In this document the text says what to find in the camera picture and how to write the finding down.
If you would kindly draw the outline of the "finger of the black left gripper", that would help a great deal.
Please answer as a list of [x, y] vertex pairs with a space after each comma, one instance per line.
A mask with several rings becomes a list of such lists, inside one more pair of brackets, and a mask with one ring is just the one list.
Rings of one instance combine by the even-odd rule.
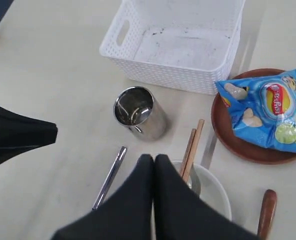
[[0, 165], [22, 153], [54, 144], [55, 123], [16, 114], [0, 106]]

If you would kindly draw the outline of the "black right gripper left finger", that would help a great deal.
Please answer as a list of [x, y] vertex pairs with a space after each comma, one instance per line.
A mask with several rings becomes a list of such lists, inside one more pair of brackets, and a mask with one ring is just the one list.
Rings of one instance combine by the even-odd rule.
[[54, 240], [150, 240], [154, 161], [149, 154], [97, 209], [58, 229]]

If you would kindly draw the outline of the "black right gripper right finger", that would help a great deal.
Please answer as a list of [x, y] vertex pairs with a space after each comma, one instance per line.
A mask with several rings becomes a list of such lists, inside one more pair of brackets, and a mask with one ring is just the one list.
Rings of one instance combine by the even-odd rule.
[[158, 240], [256, 240], [202, 201], [182, 180], [169, 157], [154, 161], [153, 205]]

